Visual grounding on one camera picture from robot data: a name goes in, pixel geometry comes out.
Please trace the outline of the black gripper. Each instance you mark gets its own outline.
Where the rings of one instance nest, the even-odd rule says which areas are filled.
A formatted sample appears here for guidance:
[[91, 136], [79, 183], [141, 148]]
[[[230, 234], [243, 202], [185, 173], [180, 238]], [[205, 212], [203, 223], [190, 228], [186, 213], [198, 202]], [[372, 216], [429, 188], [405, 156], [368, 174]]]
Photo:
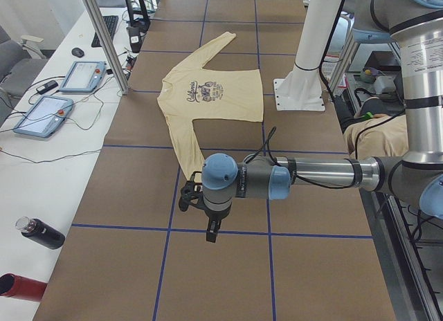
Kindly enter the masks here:
[[208, 227], [206, 231], [206, 241], [215, 243], [217, 240], [218, 230], [221, 227], [222, 220], [229, 215], [229, 210], [223, 211], [205, 211], [208, 217]]

